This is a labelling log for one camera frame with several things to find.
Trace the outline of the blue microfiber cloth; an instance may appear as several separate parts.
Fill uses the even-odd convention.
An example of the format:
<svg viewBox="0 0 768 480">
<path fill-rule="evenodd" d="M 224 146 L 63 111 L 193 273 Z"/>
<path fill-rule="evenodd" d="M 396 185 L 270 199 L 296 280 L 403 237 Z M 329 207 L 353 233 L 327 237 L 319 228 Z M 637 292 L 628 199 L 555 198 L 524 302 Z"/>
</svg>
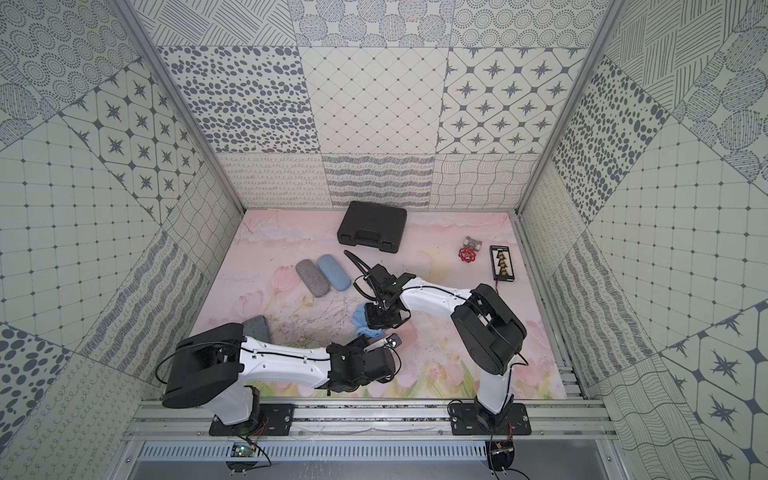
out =
<svg viewBox="0 0 768 480">
<path fill-rule="evenodd" d="M 363 335 L 371 339 L 380 339 L 384 336 L 384 331 L 381 329 L 371 329 L 368 326 L 365 316 L 365 306 L 365 303 L 357 306 L 351 322 L 355 326 L 358 335 Z"/>
</svg>

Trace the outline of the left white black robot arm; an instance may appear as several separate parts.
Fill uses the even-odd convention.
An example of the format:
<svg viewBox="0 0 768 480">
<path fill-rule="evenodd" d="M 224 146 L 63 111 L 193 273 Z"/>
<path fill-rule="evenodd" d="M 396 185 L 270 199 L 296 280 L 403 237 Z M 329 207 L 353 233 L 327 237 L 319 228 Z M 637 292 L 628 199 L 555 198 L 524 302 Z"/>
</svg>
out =
<svg viewBox="0 0 768 480">
<path fill-rule="evenodd" d="M 259 393 L 254 382 L 282 382 L 333 393 L 350 393 L 373 382 L 387 383 L 399 372 L 392 334 L 374 343 L 360 335 L 346 345 L 321 349 L 271 344 L 247 336 L 228 323 L 180 341 L 163 363 L 170 364 L 162 405 L 202 407 L 225 426 L 256 418 Z"/>
</svg>

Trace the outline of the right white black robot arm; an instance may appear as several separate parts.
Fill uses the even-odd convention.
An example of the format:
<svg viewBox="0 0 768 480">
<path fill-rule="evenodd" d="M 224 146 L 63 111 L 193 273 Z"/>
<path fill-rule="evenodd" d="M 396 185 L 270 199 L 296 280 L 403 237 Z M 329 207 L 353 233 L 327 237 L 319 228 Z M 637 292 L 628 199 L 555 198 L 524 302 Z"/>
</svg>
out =
<svg viewBox="0 0 768 480">
<path fill-rule="evenodd" d="M 527 330 L 497 291 L 484 283 L 456 289 L 414 274 L 398 277 L 377 265 L 362 275 L 365 320 L 373 330 L 396 329 L 415 312 L 447 319 L 481 369 L 476 400 L 482 412 L 499 416 L 511 404 L 513 359 L 520 356 Z"/>
</svg>

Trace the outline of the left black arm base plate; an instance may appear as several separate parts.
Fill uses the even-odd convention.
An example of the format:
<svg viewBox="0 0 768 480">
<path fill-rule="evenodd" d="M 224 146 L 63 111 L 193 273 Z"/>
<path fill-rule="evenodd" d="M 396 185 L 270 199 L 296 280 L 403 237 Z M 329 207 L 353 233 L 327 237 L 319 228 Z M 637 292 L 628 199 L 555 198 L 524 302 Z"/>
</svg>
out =
<svg viewBox="0 0 768 480">
<path fill-rule="evenodd" d="M 215 417 L 209 428 L 212 437 L 286 437 L 290 433 L 295 406 L 293 404 L 263 404 L 254 408 L 251 417 L 244 422 L 227 426 Z"/>
</svg>

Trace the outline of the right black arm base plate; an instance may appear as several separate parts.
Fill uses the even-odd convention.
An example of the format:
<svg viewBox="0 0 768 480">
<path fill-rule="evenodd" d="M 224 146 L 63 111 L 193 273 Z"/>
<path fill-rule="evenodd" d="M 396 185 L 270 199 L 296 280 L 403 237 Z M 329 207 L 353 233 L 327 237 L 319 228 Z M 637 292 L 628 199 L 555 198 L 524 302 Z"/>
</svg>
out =
<svg viewBox="0 0 768 480">
<path fill-rule="evenodd" d="M 526 406 L 508 402 L 500 413 L 494 414 L 479 402 L 451 401 L 447 413 L 454 436 L 527 436 L 532 427 Z"/>
</svg>

